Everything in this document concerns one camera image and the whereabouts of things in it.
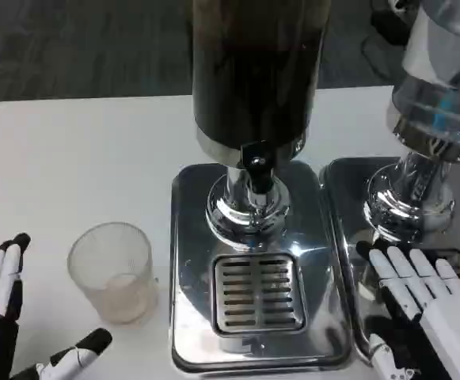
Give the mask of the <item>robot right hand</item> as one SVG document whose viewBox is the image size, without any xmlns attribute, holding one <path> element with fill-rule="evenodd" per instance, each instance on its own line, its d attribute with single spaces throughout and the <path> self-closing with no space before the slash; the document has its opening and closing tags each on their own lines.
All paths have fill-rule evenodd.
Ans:
<svg viewBox="0 0 460 380">
<path fill-rule="evenodd" d="M 460 278 L 431 251 L 360 241 L 389 313 L 369 337 L 381 379 L 460 379 Z"/>
</svg>

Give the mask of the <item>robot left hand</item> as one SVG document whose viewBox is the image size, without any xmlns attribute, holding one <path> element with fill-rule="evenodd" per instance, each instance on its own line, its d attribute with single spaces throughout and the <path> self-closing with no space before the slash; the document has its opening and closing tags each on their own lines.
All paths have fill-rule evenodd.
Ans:
<svg viewBox="0 0 460 380">
<path fill-rule="evenodd" d="M 23 305 L 21 273 L 30 241 L 27 233 L 20 233 L 0 244 L 0 379 L 75 379 L 112 343 L 107 329 L 93 330 L 76 344 L 51 355 L 47 363 L 34 363 L 11 374 Z"/>
</svg>

